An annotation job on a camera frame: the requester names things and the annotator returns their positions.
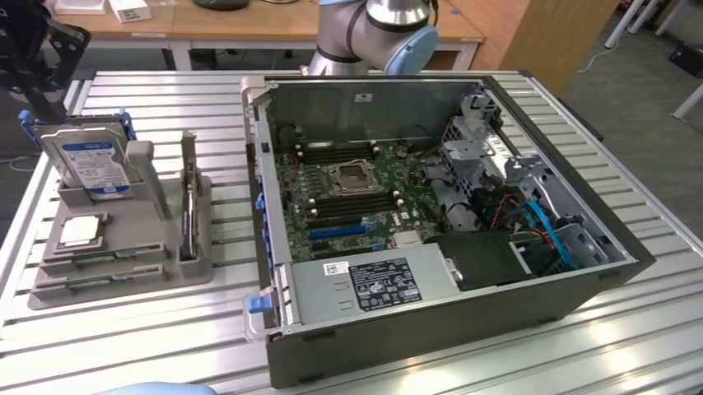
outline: motherboard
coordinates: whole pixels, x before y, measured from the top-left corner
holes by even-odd
[[[364,142],[277,156],[293,262],[421,244],[445,232],[432,181],[420,176],[429,155],[409,142]]]

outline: green circuit board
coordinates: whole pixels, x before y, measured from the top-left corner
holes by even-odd
[[[282,215],[287,233],[289,250],[293,262],[306,262],[327,253],[346,250],[368,249],[372,251],[389,249],[389,237],[398,231],[416,230],[425,239],[444,233],[444,216],[438,213],[438,203],[432,188],[412,176],[420,171],[417,161],[422,152],[413,152],[398,158],[397,143],[378,145],[380,151],[372,160],[353,160],[348,164],[362,164],[376,176],[377,187],[390,193],[398,191],[402,204],[388,211],[362,215],[361,225],[369,226],[365,235],[349,235],[321,240],[309,239],[307,214],[309,198],[329,198],[338,196],[334,192],[334,182],[329,175],[330,166],[303,165],[291,155],[278,155],[277,179],[281,185]],[[313,188],[309,180],[319,181]]]

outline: blue pcie slot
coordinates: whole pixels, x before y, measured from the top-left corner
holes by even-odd
[[[315,229],[309,231],[309,239],[329,239],[331,237],[365,235],[369,233],[370,225],[348,226],[335,229]]]

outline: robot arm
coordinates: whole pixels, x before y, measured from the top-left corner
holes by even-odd
[[[47,66],[41,44],[47,39],[58,62]],[[70,83],[90,33],[51,20],[39,0],[0,0],[0,84],[25,100],[42,123],[61,123],[62,90]]]
[[[434,24],[437,2],[432,0]],[[428,0],[319,0],[309,75],[414,74],[437,45]]]

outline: slotted aluminum table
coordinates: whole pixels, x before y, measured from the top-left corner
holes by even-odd
[[[246,343],[239,314],[243,293],[257,289],[238,94],[245,74],[98,72],[90,81],[73,83],[65,102],[73,114],[127,108],[138,139],[155,143],[161,177],[175,177],[179,170],[179,132],[197,135],[197,163],[213,181],[214,279],[30,310],[27,289],[58,204],[57,173],[42,156],[0,251],[0,392],[77,395],[166,381],[255,394],[672,393],[703,383],[701,243],[538,83],[514,72],[496,72],[656,255],[656,264],[557,323],[313,385],[279,392],[270,388],[263,344]],[[513,145],[526,150],[525,138],[505,122]]]

